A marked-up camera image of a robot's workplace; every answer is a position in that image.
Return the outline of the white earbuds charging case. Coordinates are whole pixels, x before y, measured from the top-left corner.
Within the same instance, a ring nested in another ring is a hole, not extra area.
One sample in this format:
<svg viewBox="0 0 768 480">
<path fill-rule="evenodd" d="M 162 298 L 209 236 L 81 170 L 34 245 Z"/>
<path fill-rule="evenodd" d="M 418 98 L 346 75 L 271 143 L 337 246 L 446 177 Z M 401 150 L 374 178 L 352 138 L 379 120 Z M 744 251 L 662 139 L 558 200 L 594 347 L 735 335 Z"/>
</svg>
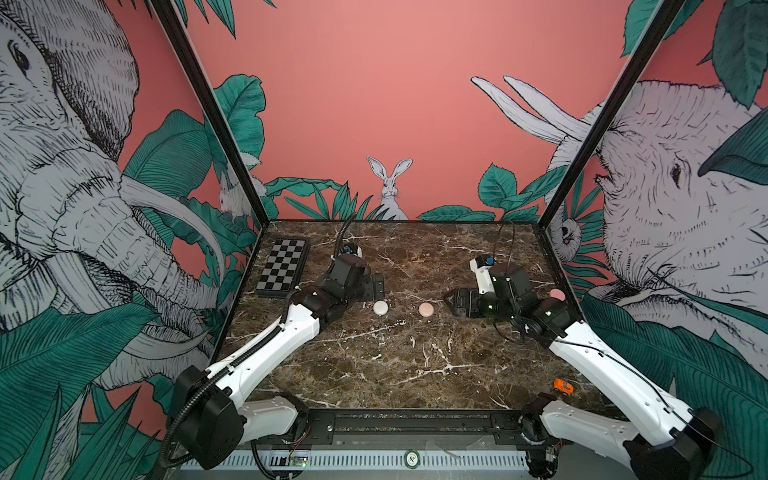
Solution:
<svg viewBox="0 0 768 480">
<path fill-rule="evenodd" d="M 376 301 L 376 302 L 373 304 L 373 312 L 374 312 L 374 313 L 375 313 L 377 316 L 384 316 L 384 315 L 386 315 L 386 314 L 387 314 L 387 312 L 388 312 L 388 310 L 389 310 L 389 306 L 388 306 L 388 304 L 387 304 L 385 301 L 383 301 L 383 300 L 379 300 L 379 301 Z"/>
</svg>

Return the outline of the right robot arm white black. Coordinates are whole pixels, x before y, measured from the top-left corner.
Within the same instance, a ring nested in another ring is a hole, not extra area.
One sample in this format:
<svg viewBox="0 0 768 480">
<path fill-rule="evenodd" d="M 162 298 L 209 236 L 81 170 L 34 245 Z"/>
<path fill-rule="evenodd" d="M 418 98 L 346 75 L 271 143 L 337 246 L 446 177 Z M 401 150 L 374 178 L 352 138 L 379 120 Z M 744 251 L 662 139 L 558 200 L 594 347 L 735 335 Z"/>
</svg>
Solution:
<svg viewBox="0 0 768 480">
<path fill-rule="evenodd" d="M 561 291 L 537 295 L 525 270 L 494 253 L 469 263 L 477 285 L 443 297 L 457 317 L 508 324 L 520 340 L 533 340 L 584 375 L 624 415 L 617 420 L 541 393 L 516 418 L 526 465 L 536 479 L 552 478 L 557 450 L 580 444 L 628 468 L 638 479 L 704 479 L 716 452 L 720 418 L 692 409 L 664 391 L 610 348 L 565 300 Z"/>
</svg>

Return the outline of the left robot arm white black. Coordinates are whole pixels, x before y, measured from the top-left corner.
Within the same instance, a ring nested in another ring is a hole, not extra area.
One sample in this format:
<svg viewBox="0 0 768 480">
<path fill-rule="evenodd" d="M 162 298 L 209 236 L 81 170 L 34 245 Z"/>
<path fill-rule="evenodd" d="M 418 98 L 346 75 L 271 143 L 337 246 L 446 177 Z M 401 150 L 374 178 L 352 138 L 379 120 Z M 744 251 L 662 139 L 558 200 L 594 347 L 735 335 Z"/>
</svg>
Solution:
<svg viewBox="0 0 768 480">
<path fill-rule="evenodd" d="M 282 436 L 303 405 L 288 396 L 250 401 L 255 388 L 287 357 L 340 319 L 357 302 L 383 299 L 382 275 L 371 271 L 361 247 L 337 234 L 331 263 L 315 282 L 293 290 L 281 314 L 235 353 L 205 369 L 190 366 L 176 379 L 157 463 L 163 469 L 194 460 L 205 470 L 238 446 Z"/>
</svg>

